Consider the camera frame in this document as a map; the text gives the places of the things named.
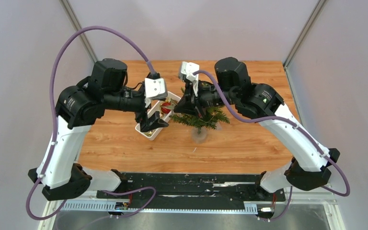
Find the small green christmas tree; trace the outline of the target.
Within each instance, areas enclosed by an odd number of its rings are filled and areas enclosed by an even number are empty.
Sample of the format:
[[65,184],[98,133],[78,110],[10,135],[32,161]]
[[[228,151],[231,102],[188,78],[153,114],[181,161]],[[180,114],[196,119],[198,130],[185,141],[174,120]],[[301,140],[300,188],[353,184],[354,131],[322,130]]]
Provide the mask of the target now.
[[222,111],[222,106],[207,108],[205,116],[173,112],[170,119],[175,123],[192,127],[192,140],[197,144],[207,139],[208,129],[220,130],[220,122],[230,123],[228,116]]

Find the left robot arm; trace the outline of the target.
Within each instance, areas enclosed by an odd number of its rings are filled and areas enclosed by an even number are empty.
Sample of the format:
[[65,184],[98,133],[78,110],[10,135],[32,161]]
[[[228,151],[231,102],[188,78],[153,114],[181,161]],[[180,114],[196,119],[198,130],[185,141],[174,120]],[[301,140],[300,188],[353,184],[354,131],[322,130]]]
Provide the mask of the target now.
[[87,191],[109,191],[115,198],[127,194],[127,179],[118,170],[93,170],[78,163],[87,133],[106,110],[133,112],[142,132],[168,126],[159,113],[148,114],[153,100],[167,97],[160,74],[150,73],[138,90],[126,86],[127,77],[124,62],[106,58],[95,62],[90,76],[59,95],[55,141],[48,146],[41,165],[28,173],[32,181],[43,185],[47,200],[74,199]]

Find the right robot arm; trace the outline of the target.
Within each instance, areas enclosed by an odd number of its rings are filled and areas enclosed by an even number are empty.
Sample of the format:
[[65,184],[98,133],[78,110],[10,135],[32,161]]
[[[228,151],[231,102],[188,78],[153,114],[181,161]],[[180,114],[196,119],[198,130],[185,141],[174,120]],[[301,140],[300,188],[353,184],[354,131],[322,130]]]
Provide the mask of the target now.
[[253,83],[245,63],[226,57],[215,64],[214,70],[215,77],[202,81],[198,64],[181,63],[178,77],[185,83],[185,91],[174,111],[202,118],[207,109],[224,105],[238,120],[257,123],[281,141],[293,157],[285,166],[261,173],[254,187],[257,198],[267,200],[277,190],[290,186],[303,191],[324,188],[339,151],[315,140],[273,87]]

